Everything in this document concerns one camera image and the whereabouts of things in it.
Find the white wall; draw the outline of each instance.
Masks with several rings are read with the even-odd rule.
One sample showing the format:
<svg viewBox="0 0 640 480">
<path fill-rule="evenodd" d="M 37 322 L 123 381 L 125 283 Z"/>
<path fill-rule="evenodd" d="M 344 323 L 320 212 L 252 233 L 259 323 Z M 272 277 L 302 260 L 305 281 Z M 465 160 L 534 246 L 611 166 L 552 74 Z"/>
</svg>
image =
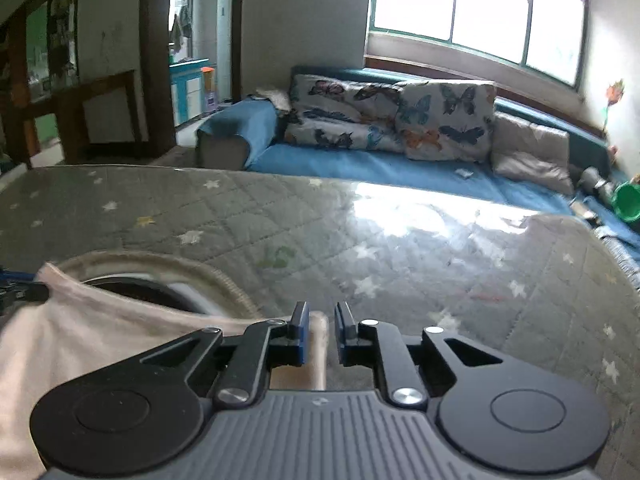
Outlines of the white wall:
<svg viewBox="0 0 640 480">
<path fill-rule="evenodd" d="M 218 100 L 231 98 L 231 0 L 218 0 L 216 53 Z"/>
<path fill-rule="evenodd" d="M 212 62 L 217 56 L 218 0 L 193 0 L 193 57 L 208 58 Z"/>
<path fill-rule="evenodd" d="M 78 65 L 82 81 L 135 70 L 138 121 L 147 140 L 139 9 L 140 0 L 78 0 Z M 133 140 L 123 89 L 86 102 L 84 112 L 91 142 Z"/>
<path fill-rule="evenodd" d="M 607 87 L 625 80 L 625 95 L 609 111 L 609 140 L 629 176 L 640 172 L 640 0 L 590 0 L 583 92 L 584 120 L 602 126 Z"/>
<path fill-rule="evenodd" d="M 369 0 L 243 0 L 242 92 L 287 88 L 300 63 L 362 68 Z"/>
</svg>

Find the sofa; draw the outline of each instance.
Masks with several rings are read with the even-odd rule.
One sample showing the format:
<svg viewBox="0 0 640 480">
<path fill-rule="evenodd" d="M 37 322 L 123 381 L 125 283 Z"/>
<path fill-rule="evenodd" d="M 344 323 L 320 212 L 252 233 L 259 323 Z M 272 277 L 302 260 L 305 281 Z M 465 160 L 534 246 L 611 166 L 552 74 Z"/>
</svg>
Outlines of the sofa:
<svg viewBox="0 0 640 480">
<path fill-rule="evenodd" d="M 342 81 L 382 83 L 428 81 L 381 70 L 297 66 L 297 75 L 313 74 Z M 565 121 L 515 102 L 496 98 L 495 110 L 568 134 L 568 163 L 574 178 L 589 166 L 609 176 L 606 144 Z M 569 200 L 547 187 L 514 181 L 492 171 L 489 162 L 411 160 L 402 153 L 337 150 L 335 146 L 284 142 L 286 118 L 269 100 L 247 99 L 213 115 L 197 132 L 196 163 L 203 168 L 257 171 L 309 177 L 342 178 L 407 186 L 489 200 L 546 213 L 571 214 Z"/>
</svg>

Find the gray pillow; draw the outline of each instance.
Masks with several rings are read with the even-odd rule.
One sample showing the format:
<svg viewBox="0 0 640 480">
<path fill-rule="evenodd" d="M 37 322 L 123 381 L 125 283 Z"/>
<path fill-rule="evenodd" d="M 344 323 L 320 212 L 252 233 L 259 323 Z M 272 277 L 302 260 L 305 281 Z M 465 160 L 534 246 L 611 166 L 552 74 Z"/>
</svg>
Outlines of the gray pillow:
<svg viewBox="0 0 640 480">
<path fill-rule="evenodd" d="M 569 178 L 566 132 L 497 112 L 491 160 L 494 173 L 529 180 L 565 195 L 574 193 Z"/>
</svg>

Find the window sill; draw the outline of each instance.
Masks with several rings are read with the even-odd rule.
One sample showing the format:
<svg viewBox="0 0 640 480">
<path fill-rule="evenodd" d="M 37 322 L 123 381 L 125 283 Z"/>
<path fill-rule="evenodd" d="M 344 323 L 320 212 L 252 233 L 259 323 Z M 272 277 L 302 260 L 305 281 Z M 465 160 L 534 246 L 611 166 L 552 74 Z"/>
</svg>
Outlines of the window sill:
<svg viewBox="0 0 640 480">
<path fill-rule="evenodd" d="M 431 79 L 495 81 L 498 95 L 535 108 L 601 137 L 600 128 L 580 119 L 583 98 L 574 89 L 508 62 L 479 56 L 475 51 L 437 41 L 370 32 L 365 56 L 367 68 Z"/>
<path fill-rule="evenodd" d="M 570 86 L 515 63 L 458 45 L 370 31 L 367 55 L 421 65 L 469 79 L 495 81 L 505 91 L 579 116 L 584 99 Z"/>
</svg>

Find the door frame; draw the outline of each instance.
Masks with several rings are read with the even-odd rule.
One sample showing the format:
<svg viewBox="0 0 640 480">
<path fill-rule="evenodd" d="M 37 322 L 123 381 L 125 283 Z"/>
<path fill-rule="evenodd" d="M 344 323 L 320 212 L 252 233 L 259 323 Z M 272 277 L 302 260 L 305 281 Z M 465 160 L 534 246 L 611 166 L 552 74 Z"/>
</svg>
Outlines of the door frame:
<svg viewBox="0 0 640 480">
<path fill-rule="evenodd" d="M 169 0 L 140 0 L 140 69 L 149 147 L 160 156 L 175 146 L 169 75 Z M 242 0 L 231 0 L 231 95 L 242 98 Z"/>
</svg>

